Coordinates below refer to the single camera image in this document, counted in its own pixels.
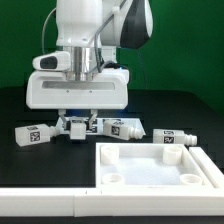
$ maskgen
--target white object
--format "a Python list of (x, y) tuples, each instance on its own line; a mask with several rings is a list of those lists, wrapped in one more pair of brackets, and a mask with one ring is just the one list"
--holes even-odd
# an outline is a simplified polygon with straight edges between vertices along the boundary
[(130, 138), (141, 139), (144, 135), (142, 130), (116, 120), (104, 122), (103, 134), (124, 140), (129, 140)]
[(119, 147), (115, 144), (103, 145), (100, 149), (101, 163), (106, 165), (116, 164), (119, 161)]
[(85, 140), (86, 139), (86, 124), (78, 118), (71, 118), (70, 139)]
[[(88, 121), (88, 119), (89, 119), (88, 117), (83, 117), (83, 120), (86, 122)], [(116, 119), (118, 119), (118, 118), (99, 118), (98, 117), (95, 120), (96, 122), (94, 122), (92, 125), (93, 130), (92, 131), (87, 130), (86, 134), (87, 135), (103, 135), (103, 125), (104, 125), (105, 120), (116, 120)], [(132, 125), (133, 127), (136, 127), (137, 129), (142, 130), (142, 132), (145, 135), (144, 128), (143, 128), (142, 123), (139, 118), (121, 118), (118, 120), (121, 122), (124, 122), (124, 123), (128, 123), (128, 124)], [(58, 118), (56, 127), (58, 127), (60, 129), (60, 133), (62, 135), (69, 134), (68, 130), (64, 130), (63, 121), (60, 117)]]
[(19, 146), (34, 145), (49, 142), (51, 137), (60, 135), (57, 127), (46, 124), (15, 128), (16, 142)]
[[(100, 148), (96, 145), (96, 165), (100, 164)], [(162, 159), (164, 144), (118, 144), (121, 157)], [(183, 161), (190, 171), (197, 167), (188, 150), (183, 147)], [(128, 186), (103, 185), (97, 188), (1, 188), (1, 217), (38, 216), (214, 216), (224, 214), (223, 189), (213, 188), (200, 172), (193, 173), (203, 179), (203, 185)]]
[(102, 0), (57, 0), (57, 46), (93, 47), (103, 22), (102, 10)]
[(125, 179), (122, 175), (118, 173), (108, 173), (102, 177), (102, 184), (104, 185), (123, 185), (125, 184)]
[(47, 62), (44, 62), (44, 60), (45, 61), (47, 61), (48, 59), (52, 60), (52, 58), (55, 60), (56, 65), (55, 65), (54, 69), (51, 68), (50, 70), (66, 71), (71, 67), (70, 54), (66, 51), (60, 51), (60, 52), (55, 52), (52, 54), (47, 54), (44, 56), (36, 57), (33, 60), (33, 67), (36, 70), (48, 70), (43, 67), (42, 63), (46, 65)]
[(224, 188), (224, 175), (200, 147), (190, 147), (194, 160), (216, 188)]
[[(111, 145), (119, 147), (119, 160), (114, 164), (105, 164), (101, 159), (101, 149), (106, 146), (111, 147)], [(186, 187), (180, 184), (182, 174), (200, 176), (203, 180), (203, 187), (213, 188), (184, 145), (172, 145), (181, 149), (181, 162), (172, 166), (165, 164), (163, 154), (166, 146), (170, 147), (165, 144), (97, 143), (96, 187), (104, 188), (101, 182), (104, 175), (119, 173), (125, 178), (125, 189), (133, 187), (175, 187), (179, 189)]]
[(179, 130), (153, 130), (153, 143), (197, 145), (197, 136), (186, 135)]
[(202, 185), (202, 179), (194, 174), (183, 174), (180, 176), (180, 183), (188, 186), (198, 186)]
[(35, 71), (26, 103), (33, 109), (124, 109), (128, 81), (128, 70), (120, 69), (104, 69), (91, 82), (68, 82), (63, 72)]
[(182, 148), (179, 146), (165, 146), (163, 150), (163, 162), (167, 165), (178, 165), (181, 163)]

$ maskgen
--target black table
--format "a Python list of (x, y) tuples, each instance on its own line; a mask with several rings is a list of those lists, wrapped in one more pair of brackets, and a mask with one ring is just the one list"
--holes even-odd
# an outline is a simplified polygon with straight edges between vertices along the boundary
[[(105, 136), (71, 141), (58, 136), (51, 142), (20, 148), (15, 127), (55, 125), (56, 110), (30, 110), (26, 88), (0, 89), (0, 187), (94, 187), (95, 143), (126, 142)], [(79, 111), (88, 116), (88, 111)], [(199, 138), (202, 147), (224, 168), (224, 118), (195, 95), (182, 91), (129, 91), (129, 105), (122, 111), (99, 111), (99, 117), (140, 118), (146, 136), (133, 143), (151, 143), (154, 128), (179, 129)], [(0, 218), (0, 223), (224, 223), (224, 217), (94, 217)]]

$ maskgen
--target green backdrop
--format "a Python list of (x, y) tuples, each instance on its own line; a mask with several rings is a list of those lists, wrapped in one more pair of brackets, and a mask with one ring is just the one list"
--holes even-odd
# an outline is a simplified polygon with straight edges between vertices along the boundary
[[(139, 51), (118, 50), (131, 71), (130, 89), (183, 90), (224, 115), (224, 1), (150, 0), (151, 40)], [(41, 31), (56, 0), (0, 0), (0, 87), (22, 86), (41, 55)], [(57, 38), (55, 19), (46, 33)]]

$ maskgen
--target white platform edge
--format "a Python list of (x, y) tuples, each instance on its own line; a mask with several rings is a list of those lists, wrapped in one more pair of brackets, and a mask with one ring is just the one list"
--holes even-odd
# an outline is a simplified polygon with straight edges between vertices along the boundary
[(189, 152), (216, 188), (224, 188), (224, 175), (200, 147), (190, 147)]
[(224, 191), (200, 188), (1, 189), (1, 217), (224, 215)]

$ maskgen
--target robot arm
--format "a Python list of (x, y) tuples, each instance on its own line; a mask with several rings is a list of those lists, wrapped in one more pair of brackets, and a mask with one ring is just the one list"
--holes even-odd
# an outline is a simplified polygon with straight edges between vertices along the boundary
[(104, 20), (111, 10), (114, 13), (114, 19), (101, 34), (102, 45), (140, 48), (152, 35), (153, 19), (149, 1), (127, 0), (123, 7), (118, 6), (120, 2), (103, 1)]
[(153, 27), (149, 2), (57, 0), (56, 22), (59, 50), (33, 60), (36, 71), (29, 78), (27, 105), (58, 109), (63, 119), (67, 109), (90, 109), (91, 127), (98, 109), (128, 104), (129, 72), (106, 68), (111, 61), (102, 59), (102, 46), (144, 45)]

